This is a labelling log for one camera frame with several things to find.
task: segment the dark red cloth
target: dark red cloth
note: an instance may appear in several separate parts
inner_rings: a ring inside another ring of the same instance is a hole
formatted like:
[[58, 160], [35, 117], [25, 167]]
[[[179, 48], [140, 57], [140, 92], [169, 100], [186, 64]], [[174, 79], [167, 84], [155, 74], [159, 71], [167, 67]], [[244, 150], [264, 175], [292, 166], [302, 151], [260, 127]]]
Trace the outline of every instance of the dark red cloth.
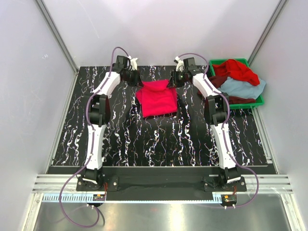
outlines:
[[[220, 86], [226, 82], [227, 76], [220, 77], [220, 76], [212, 76], [209, 77], [208, 80], [213, 84], [215, 88], [220, 88]], [[255, 103], [255, 99], [243, 99], [236, 96], [229, 96], [229, 104], [242, 104], [242, 103]]]
[[228, 59], [220, 65], [213, 64], [216, 76], [231, 77], [239, 81], [246, 81], [254, 86], [260, 84], [258, 75], [247, 67], [245, 64], [234, 60]]
[[141, 104], [143, 117], [173, 113], [178, 110], [175, 88], [167, 88], [169, 80], [143, 82], [143, 88], [136, 93]]

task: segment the marble tabletop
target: marble tabletop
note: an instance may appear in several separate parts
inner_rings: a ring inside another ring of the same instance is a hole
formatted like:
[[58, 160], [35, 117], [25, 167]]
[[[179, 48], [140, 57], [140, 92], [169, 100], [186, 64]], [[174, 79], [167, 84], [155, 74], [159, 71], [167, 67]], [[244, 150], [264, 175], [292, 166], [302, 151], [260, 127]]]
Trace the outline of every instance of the marble tabletop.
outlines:
[[[170, 78], [174, 66], [141, 66], [141, 79]], [[88, 143], [84, 117], [86, 99], [102, 81], [109, 67], [81, 67], [52, 166], [81, 166]], [[109, 102], [111, 121], [103, 138], [104, 166], [217, 166], [218, 150], [204, 120], [204, 99], [186, 83], [177, 89], [178, 111], [142, 117], [136, 99], [140, 88], [121, 82]], [[236, 160], [242, 165], [266, 166], [266, 157], [251, 109], [232, 110], [230, 139]]]

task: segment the wall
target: wall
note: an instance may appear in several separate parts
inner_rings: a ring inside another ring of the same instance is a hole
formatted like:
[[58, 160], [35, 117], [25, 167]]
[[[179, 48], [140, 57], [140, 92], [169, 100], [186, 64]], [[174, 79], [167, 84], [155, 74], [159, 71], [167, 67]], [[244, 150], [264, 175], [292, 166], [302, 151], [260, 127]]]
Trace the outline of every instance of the wall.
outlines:
[[0, 230], [20, 230], [73, 72], [33, 0], [0, 1]]
[[278, 0], [44, 0], [77, 65], [110, 65], [122, 46], [141, 65], [198, 52], [249, 58]]
[[281, 173], [288, 174], [308, 225], [308, 2], [289, 1], [252, 69], [267, 82], [260, 107]]

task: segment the green plastic basket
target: green plastic basket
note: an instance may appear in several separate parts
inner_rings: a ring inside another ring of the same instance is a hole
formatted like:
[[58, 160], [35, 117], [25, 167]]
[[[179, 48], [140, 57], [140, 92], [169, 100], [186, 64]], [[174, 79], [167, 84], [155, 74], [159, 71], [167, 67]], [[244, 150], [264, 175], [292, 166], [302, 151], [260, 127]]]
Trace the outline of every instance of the green plastic basket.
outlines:
[[[227, 59], [213, 59], [210, 61], [209, 63], [209, 67], [210, 67], [210, 72], [212, 76], [215, 76], [215, 71], [213, 68], [213, 64], [222, 64], [224, 61], [226, 61]], [[235, 59], [243, 64], [245, 64], [246, 66], [249, 67], [249, 64], [247, 62], [246, 59]], [[264, 104], [264, 99], [262, 97], [262, 95], [260, 95], [257, 99], [255, 103], [242, 103], [242, 104], [230, 104], [230, 109], [247, 109], [247, 108], [256, 108], [259, 107], [260, 105]]]

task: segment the light blue towel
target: light blue towel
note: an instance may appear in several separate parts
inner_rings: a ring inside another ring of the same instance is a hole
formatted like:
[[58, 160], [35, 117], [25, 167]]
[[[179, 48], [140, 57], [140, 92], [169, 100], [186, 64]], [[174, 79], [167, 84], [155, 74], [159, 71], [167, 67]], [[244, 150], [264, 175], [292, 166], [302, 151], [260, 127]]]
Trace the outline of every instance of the light blue towel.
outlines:
[[226, 82], [224, 82], [219, 91], [225, 92], [230, 96], [236, 96], [243, 99], [256, 99], [262, 93], [265, 87], [265, 81], [260, 80], [260, 84], [257, 86], [251, 85], [248, 82], [238, 81], [231, 77], [228, 77]]

